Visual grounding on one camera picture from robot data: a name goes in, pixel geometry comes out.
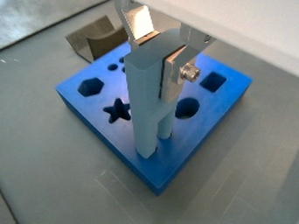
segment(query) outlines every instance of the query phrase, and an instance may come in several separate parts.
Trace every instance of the small round hole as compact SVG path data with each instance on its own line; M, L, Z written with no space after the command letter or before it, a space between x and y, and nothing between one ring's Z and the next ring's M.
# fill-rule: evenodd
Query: small round hole
M179 119L187 119L195 116L199 111L200 104L192 98L184 98L178 102L175 116Z
M115 71L116 69L118 69L118 65L116 64L111 64L107 67L107 70L110 70L110 71Z

